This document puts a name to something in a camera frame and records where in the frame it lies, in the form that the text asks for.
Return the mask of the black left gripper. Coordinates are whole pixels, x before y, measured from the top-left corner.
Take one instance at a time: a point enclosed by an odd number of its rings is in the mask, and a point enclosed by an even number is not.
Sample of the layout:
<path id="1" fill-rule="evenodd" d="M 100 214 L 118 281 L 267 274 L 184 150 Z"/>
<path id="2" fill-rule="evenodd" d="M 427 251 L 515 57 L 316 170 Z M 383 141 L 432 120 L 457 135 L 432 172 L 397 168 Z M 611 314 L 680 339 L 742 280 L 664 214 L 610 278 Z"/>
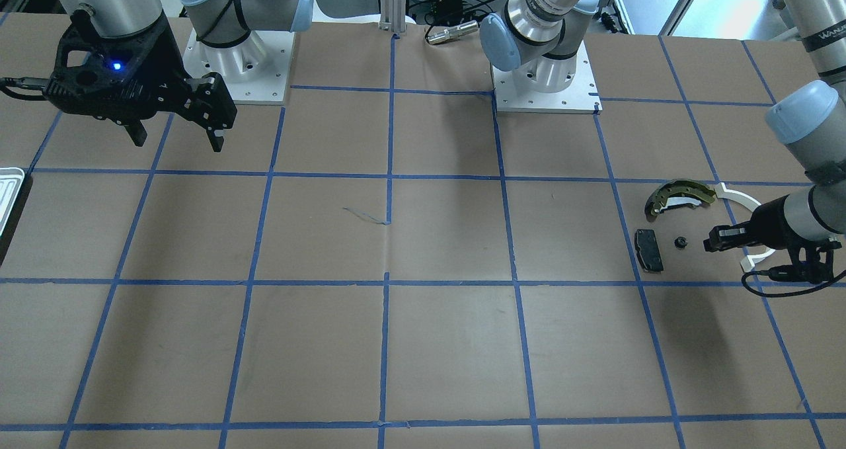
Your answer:
<path id="1" fill-rule="evenodd" d="M 825 223 L 813 203 L 812 194 L 790 194 L 760 205 L 750 219 L 738 225 L 719 225 L 703 242 L 704 250 L 766 246 L 786 250 L 790 263 L 744 273 L 741 283 L 759 275 L 774 282 L 833 284 L 834 251 L 840 248 L 839 230 Z"/>

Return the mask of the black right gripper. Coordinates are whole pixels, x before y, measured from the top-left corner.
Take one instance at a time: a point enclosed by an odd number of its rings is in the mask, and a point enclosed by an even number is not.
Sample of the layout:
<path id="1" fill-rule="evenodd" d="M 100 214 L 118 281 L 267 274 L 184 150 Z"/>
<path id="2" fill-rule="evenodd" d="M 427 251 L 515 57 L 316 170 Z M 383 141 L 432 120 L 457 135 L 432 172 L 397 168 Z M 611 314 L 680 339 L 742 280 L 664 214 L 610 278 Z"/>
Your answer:
<path id="1" fill-rule="evenodd" d="M 90 12 L 75 10 L 43 95 L 63 112 L 125 127 L 136 147 L 148 138 L 142 120 L 175 112 L 199 124 L 214 153 L 221 153 L 237 116 L 220 73 L 193 78 L 186 71 L 165 15 L 133 35 L 108 38 L 96 32 Z"/>

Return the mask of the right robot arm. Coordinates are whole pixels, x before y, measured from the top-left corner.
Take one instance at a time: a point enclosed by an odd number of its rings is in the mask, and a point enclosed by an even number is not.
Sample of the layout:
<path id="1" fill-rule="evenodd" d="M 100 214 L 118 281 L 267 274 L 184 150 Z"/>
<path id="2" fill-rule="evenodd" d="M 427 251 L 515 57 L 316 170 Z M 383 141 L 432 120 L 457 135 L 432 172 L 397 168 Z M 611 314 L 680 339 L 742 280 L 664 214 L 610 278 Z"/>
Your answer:
<path id="1" fill-rule="evenodd" d="M 175 112 L 223 149 L 237 108 L 229 86 L 272 67 L 263 31 L 309 29 L 315 0 L 180 0 L 203 72 L 188 72 L 161 0 L 59 0 L 71 19 L 40 99 L 66 114 L 109 120 L 144 145 L 144 120 Z"/>

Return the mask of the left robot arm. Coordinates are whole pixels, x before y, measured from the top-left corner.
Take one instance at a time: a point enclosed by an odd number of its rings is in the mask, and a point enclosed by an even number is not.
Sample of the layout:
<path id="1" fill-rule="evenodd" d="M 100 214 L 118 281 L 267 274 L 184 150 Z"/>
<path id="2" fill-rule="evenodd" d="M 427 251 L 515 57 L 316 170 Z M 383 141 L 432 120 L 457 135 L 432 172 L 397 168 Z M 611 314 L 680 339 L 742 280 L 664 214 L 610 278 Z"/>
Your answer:
<path id="1" fill-rule="evenodd" d="M 818 78 L 767 111 L 765 121 L 801 164 L 812 187 L 759 205 L 739 225 L 713 228 L 706 251 L 765 246 L 789 265 L 758 270 L 774 282 L 806 282 L 817 292 L 841 280 L 833 258 L 844 234 L 844 0 L 785 0 Z M 539 58 L 567 60 L 584 36 L 575 13 L 598 0 L 506 0 L 481 21 L 490 64 L 510 72 Z"/>

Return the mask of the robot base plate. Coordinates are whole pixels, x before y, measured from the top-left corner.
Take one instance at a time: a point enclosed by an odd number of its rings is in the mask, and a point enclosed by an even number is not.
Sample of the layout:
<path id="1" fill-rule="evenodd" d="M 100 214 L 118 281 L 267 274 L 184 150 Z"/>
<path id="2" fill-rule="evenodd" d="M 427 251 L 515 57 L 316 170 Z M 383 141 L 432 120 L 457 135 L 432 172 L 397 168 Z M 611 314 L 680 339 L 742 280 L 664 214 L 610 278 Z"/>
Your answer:
<path id="1" fill-rule="evenodd" d="M 541 56 L 514 71 L 491 67 L 500 112 L 598 114 L 603 110 L 584 42 L 567 60 Z"/>
<path id="2" fill-rule="evenodd" d="M 182 62 L 193 78 L 220 73 L 237 104 L 283 105 L 296 38 L 290 31 L 251 31 L 232 48 L 212 48 L 199 42 L 193 30 Z"/>

